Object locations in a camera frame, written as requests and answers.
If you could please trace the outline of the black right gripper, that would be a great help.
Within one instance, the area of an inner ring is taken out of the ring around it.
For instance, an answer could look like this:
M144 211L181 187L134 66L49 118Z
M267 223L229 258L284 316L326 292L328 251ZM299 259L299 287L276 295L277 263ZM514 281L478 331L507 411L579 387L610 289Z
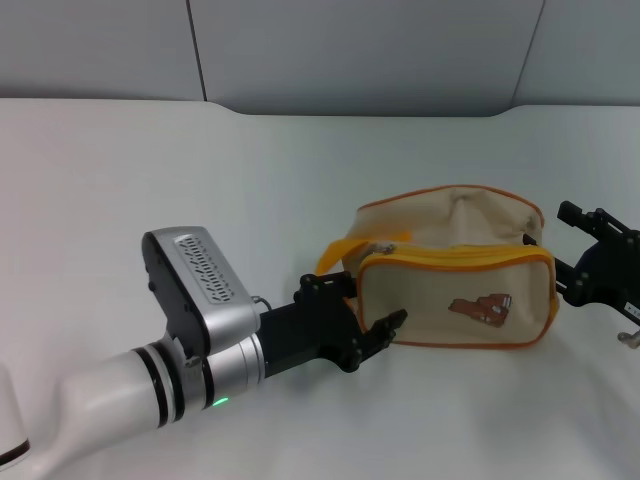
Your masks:
M584 213L567 200L560 204L557 218L598 241L583 253L576 270L554 260L558 294L569 305L599 303L620 313L638 313L639 231L602 208Z

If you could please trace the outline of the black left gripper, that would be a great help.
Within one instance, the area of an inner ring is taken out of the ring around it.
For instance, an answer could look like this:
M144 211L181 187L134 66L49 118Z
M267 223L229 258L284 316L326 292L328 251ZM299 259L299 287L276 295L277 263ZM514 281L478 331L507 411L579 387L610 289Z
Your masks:
M327 360L351 373L390 346L408 313L398 310L363 333L347 301L356 298L348 271L300 278L293 301L261 315L257 332L265 376L272 377L312 360Z

